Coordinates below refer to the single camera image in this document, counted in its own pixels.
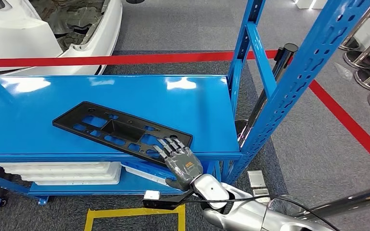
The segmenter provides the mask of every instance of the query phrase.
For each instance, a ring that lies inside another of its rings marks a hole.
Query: red barrier tape
[[[370,153],[370,135],[323,89],[317,82],[310,84],[310,89],[334,114],[354,138]]]
[[[277,50],[266,51],[268,59],[273,59],[276,53]],[[0,59],[0,67],[191,63],[231,61],[232,58],[233,51],[177,54],[113,55],[96,57],[20,58]],[[253,52],[248,53],[248,59],[254,59]]]

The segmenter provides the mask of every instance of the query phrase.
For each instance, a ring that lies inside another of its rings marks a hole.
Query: robotic hand
[[[171,187],[187,191],[181,196],[159,199],[149,198],[149,191],[144,196],[144,207],[175,209],[185,198],[196,194],[204,200],[235,201],[228,213],[228,202],[208,202],[203,208],[203,217],[212,225],[229,231],[331,231],[318,223],[300,220],[269,210],[257,201],[249,200],[252,195],[226,183],[220,183],[210,174],[202,174],[203,168],[193,152],[178,139],[158,139],[165,150],[155,145],[154,148],[165,159],[167,167],[176,176],[176,181],[166,179]]]

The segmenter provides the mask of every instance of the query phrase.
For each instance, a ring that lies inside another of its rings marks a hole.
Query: blue steel upright post
[[[277,87],[273,75],[269,72],[268,64],[264,63],[263,57],[257,56],[264,53],[256,29],[263,4],[264,0],[248,1],[228,79],[229,83],[232,83],[235,82],[235,78],[238,78],[234,73],[238,73],[236,70],[243,67],[251,45],[268,100],[254,126],[245,128],[248,129],[247,136],[239,142],[242,157],[232,165],[224,163],[226,172],[223,173],[223,181],[227,183],[236,181],[270,138],[311,81],[369,8],[370,0],[329,0]]]

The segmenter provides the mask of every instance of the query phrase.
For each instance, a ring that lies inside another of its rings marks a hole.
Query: black plastic panel
[[[157,138],[192,142],[190,134],[86,101],[53,120],[53,126],[161,166],[164,160],[152,147],[162,147]]]

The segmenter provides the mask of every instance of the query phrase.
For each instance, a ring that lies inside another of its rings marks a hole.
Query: white plastic part
[[[0,163],[6,173],[38,185],[118,184],[120,162]]]
[[[121,172],[120,162],[112,162],[105,173],[63,173],[61,171],[52,174],[22,174],[22,180],[28,181],[73,181],[73,180],[112,180],[116,173]]]
[[[140,171],[140,170],[132,168],[132,167],[128,167],[128,166],[125,166],[125,165],[122,165],[122,166],[125,167],[125,170],[129,173],[140,176],[140,177],[145,178],[147,180],[152,180],[153,182],[156,182],[158,184],[163,184],[163,185],[168,186],[168,184],[165,183],[164,178],[157,177],[155,175],[149,174],[147,172]]]
[[[147,200],[159,200],[161,193],[159,191],[147,190],[144,193],[144,199]]]
[[[57,57],[62,53],[47,22],[28,0],[5,0],[0,9],[0,58]],[[0,71],[19,67],[0,67]]]
[[[90,40],[84,45],[70,45],[70,48],[60,54],[59,57],[92,57],[111,55],[119,36],[121,18],[121,0],[110,0],[103,18]],[[9,72],[4,74],[4,76],[94,75],[98,68],[98,65],[35,66]],[[106,65],[102,65],[98,74],[102,74],[105,68]]]
[[[118,184],[120,181],[121,168],[118,168],[113,178],[109,180],[42,180],[35,181],[37,185],[100,185]]]
[[[6,165],[0,163],[0,166],[5,169],[6,173],[30,175],[30,174],[77,174],[77,173],[106,173],[110,167],[110,162],[99,162],[97,164],[63,164],[47,165],[41,163],[40,165]]]

